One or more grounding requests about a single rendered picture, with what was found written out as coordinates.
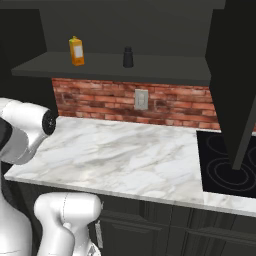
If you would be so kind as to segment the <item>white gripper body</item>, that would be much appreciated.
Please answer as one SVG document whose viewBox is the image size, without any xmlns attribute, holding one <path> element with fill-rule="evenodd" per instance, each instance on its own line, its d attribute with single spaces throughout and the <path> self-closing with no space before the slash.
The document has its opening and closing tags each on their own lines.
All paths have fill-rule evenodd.
<svg viewBox="0 0 256 256">
<path fill-rule="evenodd" d="M 101 252 L 90 239 L 87 239 L 79 245 L 79 256 L 101 256 Z"/>
</svg>

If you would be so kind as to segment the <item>black shaker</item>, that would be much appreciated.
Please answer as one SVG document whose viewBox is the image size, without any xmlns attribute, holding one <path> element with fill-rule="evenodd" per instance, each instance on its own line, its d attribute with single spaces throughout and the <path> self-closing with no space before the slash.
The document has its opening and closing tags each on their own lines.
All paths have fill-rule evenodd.
<svg viewBox="0 0 256 256">
<path fill-rule="evenodd" d="M 130 46 L 126 46 L 124 48 L 123 53 L 123 67 L 124 68 L 132 68 L 134 66 L 133 63 L 133 51 Z"/>
</svg>

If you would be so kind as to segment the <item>dark cabinet door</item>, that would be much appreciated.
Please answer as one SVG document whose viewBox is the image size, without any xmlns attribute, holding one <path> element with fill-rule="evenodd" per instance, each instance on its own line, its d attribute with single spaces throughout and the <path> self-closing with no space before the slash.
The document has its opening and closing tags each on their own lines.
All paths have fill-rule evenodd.
<svg viewBox="0 0 256 256">
<path fill-rule="evenodd" d="M 256 125 L 256 0 L 225 0 L 213 12 L 206 60 L 230 164 L 238 170 Z"/>
</svg>

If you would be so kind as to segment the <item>dark base cupboard door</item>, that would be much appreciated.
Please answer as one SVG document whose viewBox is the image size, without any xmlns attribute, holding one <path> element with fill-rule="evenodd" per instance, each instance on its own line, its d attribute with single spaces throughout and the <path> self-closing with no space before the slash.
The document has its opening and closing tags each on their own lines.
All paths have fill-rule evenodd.
<svg viewBox="0 0 256 256">
<path fill-rule="evenodd" d="M 220 223 L 202 225 L 179 221 L 185 231 L 182 256 L 256 256 L 256 218 L 228 217 Z"/>
<path fill-rule="evenodd" d="M 99 220 L 102 256 L 167 256 L 168 225 L 106 210 Z"/>
</svg>

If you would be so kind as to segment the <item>black hob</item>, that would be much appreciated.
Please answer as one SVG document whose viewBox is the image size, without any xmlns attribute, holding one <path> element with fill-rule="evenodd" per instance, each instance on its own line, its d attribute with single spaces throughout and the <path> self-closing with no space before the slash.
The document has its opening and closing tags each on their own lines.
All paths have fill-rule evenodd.
<svg viewBox="0 0 256 256">
<path fill-rule="evenodd" d="M 196 135 L 203 191 L 256 199 L 256 136 L 250 139 L 241 168 L 233 170 L 221 133 Z"/>
</svg>

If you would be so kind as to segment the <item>orange juice carton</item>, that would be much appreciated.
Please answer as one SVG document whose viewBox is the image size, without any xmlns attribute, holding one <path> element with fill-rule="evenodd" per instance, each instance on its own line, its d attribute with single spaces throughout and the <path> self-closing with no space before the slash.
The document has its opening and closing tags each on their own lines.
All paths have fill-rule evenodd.
<svg viewBox="0 0 256 256">
<path fill-rule="evenodd" d="M 81 66 L 84 64 L 84 51 L 83 51 L 83 44 L 80 39 L 76 36 L 73 36 L 69 40 L 69 48 L 70 54 L 72 59 L 72 64 L 74 66 Z"/>
</svg>

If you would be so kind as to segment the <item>grey wall socket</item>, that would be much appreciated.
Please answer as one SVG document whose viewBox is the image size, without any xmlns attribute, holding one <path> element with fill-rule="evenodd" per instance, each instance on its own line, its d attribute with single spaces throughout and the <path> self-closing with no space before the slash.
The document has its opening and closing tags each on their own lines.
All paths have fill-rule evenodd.
<svg viewBox="0 0 256 256">
<path fill-rule="evenodd" d="M 136 110 L 148 109 L 148 91 L 142 89 L 135 90 L 135 103 L 134 108 Z"/>
</svg>

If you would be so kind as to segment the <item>dark wall cabinet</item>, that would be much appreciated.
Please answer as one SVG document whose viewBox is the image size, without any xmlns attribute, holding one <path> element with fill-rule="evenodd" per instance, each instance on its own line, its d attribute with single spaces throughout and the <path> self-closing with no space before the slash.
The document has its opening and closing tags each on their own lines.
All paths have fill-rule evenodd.
<svg viewBox="0 0 256 256">
<path fill-rule="evenodd" d="M 207 86 L 205 54 L 213 11 L 225 0 L 27 1 L 40 12 L 46 49 L 12 69 L 19 76 Z M 72 64 L 69 40 L 82 41 Z M 124 48 L 133 51 L 123 67 Z"/>
</svg>

